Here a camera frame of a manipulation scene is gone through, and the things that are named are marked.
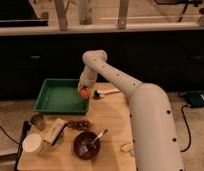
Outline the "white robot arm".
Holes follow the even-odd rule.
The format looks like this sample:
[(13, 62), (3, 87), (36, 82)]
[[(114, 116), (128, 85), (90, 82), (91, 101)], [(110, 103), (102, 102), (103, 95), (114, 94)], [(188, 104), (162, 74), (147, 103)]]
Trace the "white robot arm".
[(169, 98), (165, 91), (107, 63), (104, 50), (86, 51), (78, 89), (92, 88), (100, 74), (127, 98), (138, 171), (185, 171)]

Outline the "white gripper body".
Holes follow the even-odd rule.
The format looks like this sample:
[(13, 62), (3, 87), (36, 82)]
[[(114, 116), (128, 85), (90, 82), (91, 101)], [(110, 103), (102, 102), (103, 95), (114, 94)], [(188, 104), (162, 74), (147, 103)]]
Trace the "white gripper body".
[(79, 95), (80, 95), (81, 89), (86, 89), (89, 94), (89, 99), (92, 98), (94, 96), (93, 86), (95, 82), (96, 82), (95, 76), (89, 76), (89, 75), (85, 75), (84, 73), (82, 73), (80, 76), (79, 82), (78, 82), (78, 87), (77, 87), (77, 91)]

